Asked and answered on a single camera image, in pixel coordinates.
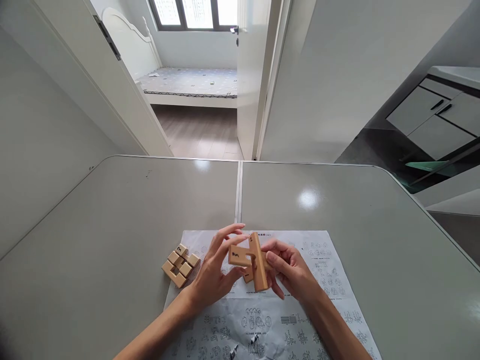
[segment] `white headboard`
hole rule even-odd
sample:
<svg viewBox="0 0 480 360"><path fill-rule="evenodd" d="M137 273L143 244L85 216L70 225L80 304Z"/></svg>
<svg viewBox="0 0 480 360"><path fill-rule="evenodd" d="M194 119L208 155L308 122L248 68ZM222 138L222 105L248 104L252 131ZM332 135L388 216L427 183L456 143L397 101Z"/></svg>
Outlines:
<svg viewBox="0 0 480 360"><path fill-rule="evenodd" d="M111 7L103 10L101 18L133 80L162 67L145 18L143 22L148 37L143 36L121 12Z"/></svg>

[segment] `window pane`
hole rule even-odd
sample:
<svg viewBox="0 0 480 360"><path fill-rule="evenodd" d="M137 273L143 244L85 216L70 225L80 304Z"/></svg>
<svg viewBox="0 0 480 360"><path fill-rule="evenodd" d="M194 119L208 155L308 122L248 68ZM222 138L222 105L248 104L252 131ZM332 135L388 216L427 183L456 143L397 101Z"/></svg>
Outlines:
<svg viewBox="0 0 480 360"><path fill-rule="evenodd" d="M190 29L213 29L210 0L181 0L185 11L186 27Z"/></svg>
<svg viewBox="0 0 480 360"><path fill-rule="evenodd" d="M155 7L162 25L180 25L179 10L175 0L155 0Z"/></svg>
<svg viewBox="0 0 480 360"><path fill-rule="evenodd" d="M237 25L237 0L217 0L218 23L220 25Z"/></svg>

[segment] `window frame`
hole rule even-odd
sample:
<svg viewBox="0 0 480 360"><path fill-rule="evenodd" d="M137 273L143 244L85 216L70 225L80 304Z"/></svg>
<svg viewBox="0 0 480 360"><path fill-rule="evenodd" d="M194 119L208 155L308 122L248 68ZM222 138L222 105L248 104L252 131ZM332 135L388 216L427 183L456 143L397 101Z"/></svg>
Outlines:
<svg viewBox="0 0 480 360"><path fill-rule="evenodd" d="M176 10L180 18L180 25L163 25L160 21L159 13L155 5L155 0L148 0L153 18L155 19L158 31L203 31L203 32L229 32L231 28L237 25L220 25L219 23L219 6L217 0L210 0L211 20L213 28L191 28L187 26L187 18L185 17L184 4L182 0L175 0Z"/></svg>

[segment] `instruction sheet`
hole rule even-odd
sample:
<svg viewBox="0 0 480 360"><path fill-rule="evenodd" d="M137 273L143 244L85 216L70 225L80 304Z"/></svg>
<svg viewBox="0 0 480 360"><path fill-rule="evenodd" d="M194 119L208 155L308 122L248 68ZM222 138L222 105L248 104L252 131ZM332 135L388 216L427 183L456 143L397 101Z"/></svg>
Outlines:
<svg viewBox="0 0 480 360"><path fill-rule="evenodd" d="M216 230L184 231L181 243L190 254L204 259ZM381 356L359 304L350 287L342 262L327 231L257 231L260 244L277 238L297 248L316 280L332 300L352 332L373 360ZM244 241L239 246L248 247ZM233 267L225 257L221 271ZM189 276L189 285L197 275L197 266ZM278 281L285 293L280 300L271 289L255 292L254 282L240 278L224 298L206 308L181 332L162 359L230 360L235 359L327 360L322 339L312 327L299 302ZM165 308L179 294L170 283Z"/></svg>

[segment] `cabinet handle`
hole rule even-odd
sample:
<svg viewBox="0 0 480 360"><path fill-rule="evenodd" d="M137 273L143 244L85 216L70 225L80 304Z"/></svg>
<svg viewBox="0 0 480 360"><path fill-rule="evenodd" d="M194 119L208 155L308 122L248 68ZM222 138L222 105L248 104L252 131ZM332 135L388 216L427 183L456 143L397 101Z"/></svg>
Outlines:
<svg viewBox="0 0 480 360"><path fill-rule="evenodd" d="M442 110L440 110L439 112L437 112L435 115L440 115L440 114L443 114L444 112L447 112L448 110L450 110L452 108L452 104L448 104L447 106L445 106Z"/></svg>
<svg viewBox="0 0 480 360"><path fill-rule="evenodd" d="M440 101L437 102L435 105L433 105L433 107L432 107L430 110L435 110L435 109L438 108L440 105L442 105L444 102L445 102L444 99L440 100Z"/></svg>

